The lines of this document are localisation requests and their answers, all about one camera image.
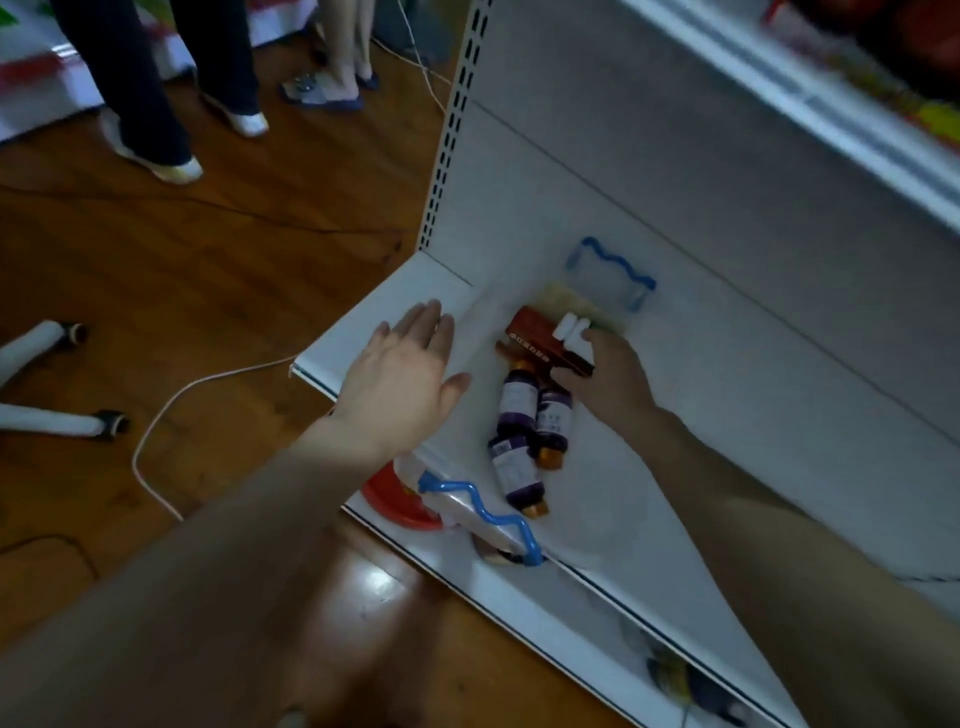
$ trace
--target dark trousers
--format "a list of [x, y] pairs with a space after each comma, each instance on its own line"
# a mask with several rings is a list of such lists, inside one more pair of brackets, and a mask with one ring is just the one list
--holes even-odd
[[[63, 34], [120, 117], [124, 144], [156, 164], [190, 157], [154, 64], [133, 0], [51, 0]], [[244, 0], [171, 0], [177, 30], [197, 64], [200, 87], [234, 113], [257, 113], [257, 82]]]

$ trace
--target black caster wheel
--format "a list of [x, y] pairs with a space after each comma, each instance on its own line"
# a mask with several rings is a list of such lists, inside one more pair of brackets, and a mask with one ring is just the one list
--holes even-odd
[[130, 418], [115, 409], [102, 409], [94, 412], [93, 416], [104, 424], [104, 431], [94, 437], [94, 440], [113, 442], [117, 435], [122, 435], [130, 429]]
[[76, 349], [81, 344], [86, 343], [86, 339], [90, 335], [86, 326], [68, 321], [58, 323], [63, 327], [63, 338], [57, 343], [58, 347], [61, 349]]

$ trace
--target chair leg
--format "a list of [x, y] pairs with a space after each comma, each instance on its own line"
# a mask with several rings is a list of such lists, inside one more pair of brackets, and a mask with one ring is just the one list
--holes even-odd
[[0, 387], [42, 353], [53, 349], [68, 330], [56, 321], [44, 321], [0, 347]]
[[70, 415], [46, 409], [0, 404], [0, 429], [18, 432], [47, 432], [66, 437], [94, 437], [112, 440], [130, 425], [120, 412], [102, 410], [95, 415]]

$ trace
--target wooden floor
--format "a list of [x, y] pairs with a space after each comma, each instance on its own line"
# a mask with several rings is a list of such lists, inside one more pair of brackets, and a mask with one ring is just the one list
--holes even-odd
[[[45, 318], [92, 332], [0, 396], [133, 420], [112, 445], [0, 433], [0, 645], [90, 586], [75, 544], [109, 577], [174, 526], [130, 472], [170, 395], [299, 352], [414, 249], [442, 122], [416, 69], [378, 53], [384, 90], [335, 116], [276, 99], [276, 82], [308, 65], [299, 42], [256, 59], [272, 125], [263, 139], [236, 137], [188, 84], [171, 84], [206, 171], [186, 189], [109, 154], [90, 114], [0, 147], [0, 184], [41, 193], [0, 190], [0, 341]], [[195, 510], [328, 407], [282, 366], [203, 385], [157, 427], [141, 470]], [[48, 534], [58, 537], [3, 552]], [[624, 724], [346, 516], [318, 548], [333, 568], [298, 577], [269, 636], [283, 665], [271, 710], [297, 703], [317, 725], [371, 728]]]

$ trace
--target hand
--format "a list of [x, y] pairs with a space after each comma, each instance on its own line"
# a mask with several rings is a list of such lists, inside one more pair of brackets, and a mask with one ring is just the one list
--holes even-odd
[[350, 366], [331, 420], [370, 443], [381, 463], [412, 450], [449, 416], [470, 375], [444, 381], [453, 317], [418, 303], [390, 330], [380, 324]]
[[596, 328], [585, 330], [583, 337], [593, 346], [593, 376], [559, 367], [550, 376], [600, 422], [626, 438], [646, 413], [657, 411], [647, 375], [626, 339]]

